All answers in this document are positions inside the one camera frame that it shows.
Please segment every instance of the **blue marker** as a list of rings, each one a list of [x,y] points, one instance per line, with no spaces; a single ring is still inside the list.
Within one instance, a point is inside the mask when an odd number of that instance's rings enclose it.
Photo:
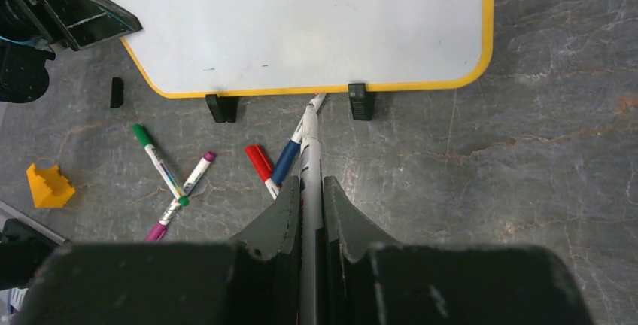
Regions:
[[[319,112],[319,107],[324,103],[324,99],[326,98],[326,93],[318,93],[314,95],[313,99],[310,100],[308,105],[314,106],[314,110]],[[290,171],[290,167],[293,165],[293,161],[295,160],[295,156],[298,154],[299,149],[301,148],[301,139],[303,137],[303,117],[299,121],[295,132],[292,137],[286,144],[284,151],[281,152],[277,163],[275,164],[275,168],[272,170],[272,176],[270,177],[276,184],[281,186],[281,182],[284,181],[288,171]]]

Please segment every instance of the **brown stain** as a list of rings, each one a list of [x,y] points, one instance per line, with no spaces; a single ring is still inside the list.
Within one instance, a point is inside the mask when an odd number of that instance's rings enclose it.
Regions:
[[[622,96],[618,100],[618,115],[626,117],[627,112],[638,107],[638,96]]]

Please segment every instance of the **black eraser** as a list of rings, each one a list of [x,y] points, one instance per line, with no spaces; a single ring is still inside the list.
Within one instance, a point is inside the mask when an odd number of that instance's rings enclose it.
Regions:
[[[111,108],[119,108],[124,104],[124,81],[120,77],[111,80]]]

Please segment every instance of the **green marker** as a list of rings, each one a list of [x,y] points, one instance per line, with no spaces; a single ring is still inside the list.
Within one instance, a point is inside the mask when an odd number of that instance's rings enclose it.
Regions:
[[[138,138],[142,147],[144,147],[144,150],[148,153],[150,160],[155,165],[159,174],[162,175],[162,178],[164,178],[164,182],[166,182],[171,192],[173,192],[175,199],[177,199],[180,205],[188,206],[190,201],[188,200],[188,197],[186,197],[186,193],[184,193],[184,190],[181,189],[181,186],[177,183],[177,181],[175,181],[171,172],[169,172],[169,169],[167,169],[164,165],[164,161],[162,161],[160,155],[155,149],[155,146],[153,146],[153,142],[150,140],[148,133],[146,133],[146,129],[141,124],[137,123],[133,126],[133,133],[135,133],[135,137]]]

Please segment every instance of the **marker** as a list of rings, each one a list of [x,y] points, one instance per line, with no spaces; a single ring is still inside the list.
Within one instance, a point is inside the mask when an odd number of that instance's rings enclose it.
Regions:
[[[173,196],[175,196],[180,205],[188,206],[190,203],[188,197],[186,197],[180,185],[175,181],[175,178],[173,178],[169,169],[166,168],[166,165],[164,165],[164,161],[162,161],[155,146],[153,146],[153,142],[150,140],[150,137],[148,137],[146,129],[138,123],[133,125],[133,133],[135,133],[135,137],[138,138],[138,141],[140,141],[142,147],[144,147],[144,150],[148,153],[150,160],[153,161],[159,174],[162,175],[164,182],[169,186],[169,190],[171,190]]]
[[[261,147],[255,144],[246,147],[244,150],[246,151],[248,158],[253,163],[253,167],[257,170],[257,173],[259,173],[261,181],[263,181],[263,184],[266,185],[272,199],[277,199],[277,195],[279,195],[279,186],[277,186],[270,177],[272,173],[272,166]]]
[[[321,251],[325,248],[324,219],[321,201],[321,145],[318,138],[315,106],[308,105],[303,115],[301,142],[301,198],[302,198],[302,249],[299,275],[299,324],[317,325],[323,313],[321,285],[324,264]]]
[[[193,190],[193,187],[195,187],[199,179],[202,178],[206,169],[213,162],[213,159],[215,159],[215,153],[207,152],[202,159],[199,160],[199,163],[197,163],[197,166],[195,166],[195,169],[190,173],[190,176],[188,176],[188,179],[186,179],[184,183],[184,192],[187,195]],[[180,207],[180,202],[178,202],[177,199],[173,199],[166,211],[162,214],[162,217],[159,218],[159,221],[157,221],[153,229],[146,236],[146,241],[161,240],[166,234],[169,223],[175,214],[177,214]]]
[[[314,97],[310,100],[308,105],[312,105],[314,107],[315,112],[319,111],[321,104],[324,103],[324,99],[326,98],[326,93],[318,93],[315,94]],[[292,137],[284,147],[284,151],[281,152],[277,163],[275,164],[275,169],[272,170],[272,180],[281,186],[281,182],[284,181],[288,171],[290,170],[290,166],[293,164],[295,160],[295,156],[299,152],[299,147],[301,146],[302,139],[302,127],[303,127],[303,117],[297,124],[297,128],[295,128],[295,132]]]

